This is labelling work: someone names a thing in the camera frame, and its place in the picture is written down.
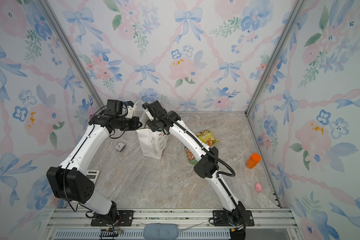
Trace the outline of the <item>small pink toy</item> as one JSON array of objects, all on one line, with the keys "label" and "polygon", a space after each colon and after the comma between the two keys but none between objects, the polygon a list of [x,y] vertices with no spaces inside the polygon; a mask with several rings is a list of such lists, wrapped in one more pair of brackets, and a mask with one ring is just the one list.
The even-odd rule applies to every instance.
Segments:
[{"label": "small pink toy", "polygon": [[256,183],[255,184],[255,190],[258,192],[258,193],[261,193],[262,190],[263,190],[263,187],[260,183]]}]

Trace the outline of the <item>orange green snack bag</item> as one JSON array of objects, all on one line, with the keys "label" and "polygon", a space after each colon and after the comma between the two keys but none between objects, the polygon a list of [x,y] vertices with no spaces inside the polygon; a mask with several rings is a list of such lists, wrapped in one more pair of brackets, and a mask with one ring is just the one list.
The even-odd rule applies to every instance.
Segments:
[{"label": "orange green snack bag", "polygon": [[195,156],[192,154],[192,152],[185,147],[185,151],[187,154],[187,158],[188,158],[188,162],[192,165],[196,165],[198,163],[198,161],[196,160]]}]

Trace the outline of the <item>small white alarm clock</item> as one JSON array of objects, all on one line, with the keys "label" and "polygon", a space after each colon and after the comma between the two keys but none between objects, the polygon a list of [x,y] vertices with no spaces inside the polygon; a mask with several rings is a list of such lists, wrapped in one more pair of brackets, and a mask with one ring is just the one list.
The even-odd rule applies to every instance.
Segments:
[{"label": "small white alarm clock", "polygon": [[125,145],[124,143],[118,143],[118,144],[115,146],[115,150],[118,151],[118,152],[121,152],[121,151],[124,149],[125,146],[126,146],[126,145]]}]

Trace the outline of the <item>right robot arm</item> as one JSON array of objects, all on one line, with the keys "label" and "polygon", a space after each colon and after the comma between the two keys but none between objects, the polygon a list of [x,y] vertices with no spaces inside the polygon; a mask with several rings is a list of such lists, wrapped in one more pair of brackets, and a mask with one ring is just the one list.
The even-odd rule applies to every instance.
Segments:
[{"label": "right robot arm", "polygon": [[236,173],[219,158],[218,149],[203,143],[176,112],[167,112],[159,102],[144,103],[143,108],[148,114],[147,125],[152,132],[163,130],[176,137],[191,151],[197,161],[194,166],[195,173],[210,183],[222,202],[229,224],[237,228],[245,227],[246,209],[223,178],[224,176],[233,178]]}]

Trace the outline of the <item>white paper gift bag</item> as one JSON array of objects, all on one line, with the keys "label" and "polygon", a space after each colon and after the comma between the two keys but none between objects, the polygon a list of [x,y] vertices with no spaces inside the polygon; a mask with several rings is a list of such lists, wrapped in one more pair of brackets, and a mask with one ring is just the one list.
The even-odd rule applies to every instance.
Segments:
[{"label": "white paper gift bag", "polygon": [[167,146],[169,135],[165,135],[163,131],[157,130],[153,132],[148,126],[150,117],[147,115],[148,110],[142,110],[140,122],[142,127],[137,130],[140,147],[144,157],[160,159],[163,151]]}]

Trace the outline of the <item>yellow corn chips bag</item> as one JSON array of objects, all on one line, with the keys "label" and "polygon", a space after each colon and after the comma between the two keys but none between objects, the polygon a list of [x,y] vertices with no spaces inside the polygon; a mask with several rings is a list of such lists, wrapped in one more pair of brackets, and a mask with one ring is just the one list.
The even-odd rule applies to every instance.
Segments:
[{"label": "yellow corn chips bag", "polygon": [[209,147],[212,147],[213,145],[219,142],[219,140],[215,138],[215,136],[209,129],[197,133],[196,136],[198,137],[199,140],[201,140]]}]

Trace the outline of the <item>blue grey cloth pad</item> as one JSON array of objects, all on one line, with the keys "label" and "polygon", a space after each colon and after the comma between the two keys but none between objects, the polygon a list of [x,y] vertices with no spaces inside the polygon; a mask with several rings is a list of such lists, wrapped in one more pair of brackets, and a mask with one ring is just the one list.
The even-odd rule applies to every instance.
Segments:
[{"label": "blue grey cloth pad", "polygon": [[175,240],[178,236],[179,230],[174,224],[148,224],[143,231],[146,240]]}]

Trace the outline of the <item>white calculator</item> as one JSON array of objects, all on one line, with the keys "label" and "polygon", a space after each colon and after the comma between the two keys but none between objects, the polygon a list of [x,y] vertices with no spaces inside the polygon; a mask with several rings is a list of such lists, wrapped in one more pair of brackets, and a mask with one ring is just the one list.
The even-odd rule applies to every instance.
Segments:
[{"label": "white calculator", "polygon": [[88,170],[86,177],[89,178],[93,183],[96,183],[100,175],[100,170]]}]

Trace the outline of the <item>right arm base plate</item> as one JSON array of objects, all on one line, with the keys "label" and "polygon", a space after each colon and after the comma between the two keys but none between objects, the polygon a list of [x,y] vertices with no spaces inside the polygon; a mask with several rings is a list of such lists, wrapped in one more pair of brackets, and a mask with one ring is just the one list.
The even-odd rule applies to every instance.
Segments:
[{"label": "right arm base plate", "polygon": [[216,227],[235,227],[242,225],[253,227],[255,225],[253,214],[250,210],[233,211],[214,210],[210,223]]}]

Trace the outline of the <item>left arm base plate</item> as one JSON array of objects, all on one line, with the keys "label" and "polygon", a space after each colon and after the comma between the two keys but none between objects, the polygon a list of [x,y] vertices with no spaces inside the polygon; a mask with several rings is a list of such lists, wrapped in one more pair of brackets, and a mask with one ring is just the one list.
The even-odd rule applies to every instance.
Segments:
[{"label": "left arm base plate", "polygon": [[110,215],[97,215],[91,221],[92,227],[130,227],[134,218],[133,210],[118,210]]}]

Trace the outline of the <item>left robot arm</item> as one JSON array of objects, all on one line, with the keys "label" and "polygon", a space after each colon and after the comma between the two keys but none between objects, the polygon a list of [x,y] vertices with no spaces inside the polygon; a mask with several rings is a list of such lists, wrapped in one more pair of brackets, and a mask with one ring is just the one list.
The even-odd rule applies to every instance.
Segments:
[{"label": "left robot arm", "polygon": [[134,103],[108,100],[107,105],[92,116],[84,136],[68,157],[47,171],[54,196],[74,201],[93,212],[103,224],[114,225],[119,219],[115,202],[100,195],[95,184],[86,176],[93,157],[102,142],[116,130],[135,131],[142,126],[135,116]]}]

